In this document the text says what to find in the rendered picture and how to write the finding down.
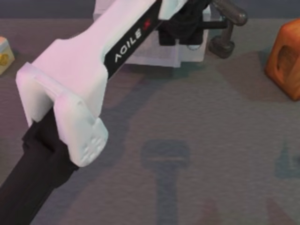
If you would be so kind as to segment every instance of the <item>yellow sticker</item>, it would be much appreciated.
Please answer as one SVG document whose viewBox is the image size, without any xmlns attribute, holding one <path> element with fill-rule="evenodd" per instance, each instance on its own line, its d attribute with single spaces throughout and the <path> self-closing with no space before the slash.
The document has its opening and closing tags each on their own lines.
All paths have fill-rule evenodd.
<svg viewBox="0 0 300 225">
<path fill-rule="evenodd" d="M 0 66 L 6 66 L 8 64 L 9 56 L 7 54 L 0 53 Z"/>
</svg>

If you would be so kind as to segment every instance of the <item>white box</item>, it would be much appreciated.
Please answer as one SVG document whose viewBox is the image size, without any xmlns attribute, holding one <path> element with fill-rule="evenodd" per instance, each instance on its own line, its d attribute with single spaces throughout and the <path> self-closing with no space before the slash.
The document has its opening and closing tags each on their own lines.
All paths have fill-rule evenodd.
<svg viewBox="0 0 300 225">
<path fill-rule="evenodd" d="M 96 0 L 93 14 L 94 21 L 98 19 L 114 1 L 115 0 Z M 203 20 L 211 20 L 209 6 L 203 11 Z M 204 31 L 202 46 L 192 51 L 188 49 L 187 46 L 179 44 L 175 46 L 160 46 L 158 31 L 153 31 L 126 63 L 179 68 L 181 62 L 202 62 L 205 55 L 208 32 L 208 30 Z"/>
</svg>

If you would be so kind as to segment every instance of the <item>hammer head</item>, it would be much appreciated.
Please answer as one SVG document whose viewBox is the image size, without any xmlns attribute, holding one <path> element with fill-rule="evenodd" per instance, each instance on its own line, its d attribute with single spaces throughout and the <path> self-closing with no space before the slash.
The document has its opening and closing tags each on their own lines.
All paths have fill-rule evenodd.
<svg viewBox="0 0 300 225">
<path fill-rule="evenodd" d="M 185 141 L 151 140 L 145 143 L 141 152 L 145 168 L 187 167 L 189 165 L 189 148 Z"/>
</svg>

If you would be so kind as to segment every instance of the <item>table surface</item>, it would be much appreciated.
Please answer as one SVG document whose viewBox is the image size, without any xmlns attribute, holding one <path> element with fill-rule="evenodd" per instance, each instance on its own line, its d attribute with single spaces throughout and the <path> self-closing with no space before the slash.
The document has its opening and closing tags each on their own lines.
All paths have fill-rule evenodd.
<svg viewBox="0 0 300 225">
<path fill-rule="evenodd" d="M 32 224 L 300 224 L 300 105 L 263 73 L 286 21 L 236 28 L 226 60 L 208 52 L 203 63 L 178 69 L 125 65 L 107 87 L 105 150 L 50 196 Z M 16 53 L 0 78 L 0 182 L 21 157 L 27 129 L 17 70 L 91 23 L 0 20 Z M 169 151 L 182 159 L 176 170 L 148 158 Z"/>
</svg>

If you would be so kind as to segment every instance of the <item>agile x logo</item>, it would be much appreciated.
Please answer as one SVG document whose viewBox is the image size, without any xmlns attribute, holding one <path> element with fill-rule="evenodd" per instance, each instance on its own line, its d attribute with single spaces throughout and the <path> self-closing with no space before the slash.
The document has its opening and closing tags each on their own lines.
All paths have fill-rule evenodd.
<svg viewBox="0 0 300 225">
<path fill-rule="evenodd" d="M 136 41 L 139 40 L 143 34 L 142 31 L 146 31 L 151 26 L 151 20 L 147 19 L 144 23 L 142 29 L 138 28 L 135 34 L 129 38 L 129 40 L 121 47 L 119 53 L 115 55 L 115 63 L 117 63 L 120 59 L 122 59 L 123 55 L 125 55 L 128 50 L 135 45 Z"/>
</svg>

